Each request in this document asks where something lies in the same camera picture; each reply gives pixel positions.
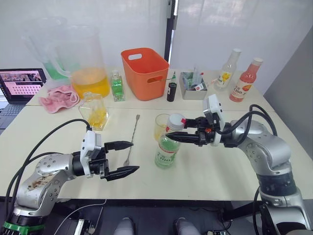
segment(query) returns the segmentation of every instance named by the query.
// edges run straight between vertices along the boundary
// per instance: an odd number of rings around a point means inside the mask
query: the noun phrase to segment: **white table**
[[[130,141],[135,116],[140,114],[130,156],[131,165],[140,169],[126,178],[107,182],[99,176],[84,176],[67,182],[60,198],[108,199],[181,199],[181,200],[252,200],[258,187],[256,175],[245,154],[236,148],[182,144],[172,168],[160,169],[154,163],[157,142],[153,138],[154,118],[161,113],[178,112],[187,118],[202,115],[198,110],[152,110],[110,108],[110,117],[102,134],[102,142]],[[225,120],[240,118],[245,111],[224,111]],[[291,147],[292,168],[304,199],[313,199],[313,163],[297,139],[275,112],[270,113],[278,135]],[[0,195],[22,165],[36,143],[59,124],[79,118],[77,107],[48,114],[43,107],[26,106],[0,136]],[[255,118],[265,124],[262,118]],[[72,123],[46,140],[36,154],[56,151],[72,153],[80,149],[86,127]],[[123,165],[128,149],[109,152],[110,170]],[[37,161],[27,167],[23,179],[34,171]]]
[[[177,79],[179,78],[180,70],[169,70],[167,78],[172,78],[173,72],[176,71]],[[168,109],[168,110],[202,110],[202,100],[183,100],[181,96],[180,87],[176,89],[176,95],[174,102],[166,101],[168,83],[165,86],[166,92],[160,98],[149,100],[149,101],[140,101],[138,100],[133,92],[130,90],[127,82],[125,80],[124,70],[119,70],[120,75],[124,79],[124,89],[125,89],[125,98],[124,102],[114,102],[112,92],[104,98],[105,105],[108,108],[128,108],[128,109]],[[233,102],[229,99],[229,94],[237,83],[242,72],[237,71],[230,84],[227,87],[227,90],[223,92],[218,92],[214,89],[214,86],[210,86],[207,92],[207,95],[217,94],[220,102],[223,104],[223,108],[226,111],[248,111],[251,104],[258,104],[262,106],[266,111],[274,112],[274,109],[270,104],[265,100],[265,98],[260,94],[260,92],[252,86],[249,93],[246,95],[245,99],[240,102]],[[203,78],[206,82],[210,82],[213,79],[218,78],[219,71],[205,71]],[[46,97],[47,87],[43,86],[41,90],[29,101],[27,105],[40,105],[38,102],[38,97]]]

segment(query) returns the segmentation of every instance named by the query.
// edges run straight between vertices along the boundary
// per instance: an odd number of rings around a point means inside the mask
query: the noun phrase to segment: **laptop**
[[[0,112],[0,130],[12,122],[45,81],[43,69],[0,69],[0,89],[9,103]]]

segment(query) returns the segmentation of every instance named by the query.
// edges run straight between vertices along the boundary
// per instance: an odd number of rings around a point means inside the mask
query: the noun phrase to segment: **metal spoon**
[[[140,115],[137,114],[137,115],[136,115],[136,124],[135,124],[134,132],[133,132],[133,137],[132,137],[132,142],[133,142],[133,140],[134,140],[134,134],[135,134],[135,130],[136,130],[137,122],[138,122],[139,118],[140,118]],[[126,161],[125,161],[124,164],[123,164],[124,166],[129,165],[129,156],[130,156],[130,154],[131,154],[131,149],[132,149],[132,146],[131,146],[130,149],[129,149],[127,159],[126,159]]]

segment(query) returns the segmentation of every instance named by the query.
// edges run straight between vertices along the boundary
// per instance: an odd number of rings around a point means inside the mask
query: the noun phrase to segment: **red bottle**
[[[256,80],[256,72],[259,70],[263,60],[254,58],[247,71],[241,74],[239,81],[230,94],[230,99],[235,102],[243,101],[245,95],[250,90],[252,84]]]

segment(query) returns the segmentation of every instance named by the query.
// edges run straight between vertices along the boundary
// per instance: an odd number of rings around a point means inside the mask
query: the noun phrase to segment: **basket handle hole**
[[[147,80],[148,83],[153,83],[153,82],[159,82],[162,80],[162,76],[159,76],[159,77],[153,77],[153,78],[149,78]]]
[[[135,54],[135,55],[128,56],[129,60],[137,60],[137,59],[141,59],[141,58],[142,58],[142,54]]]

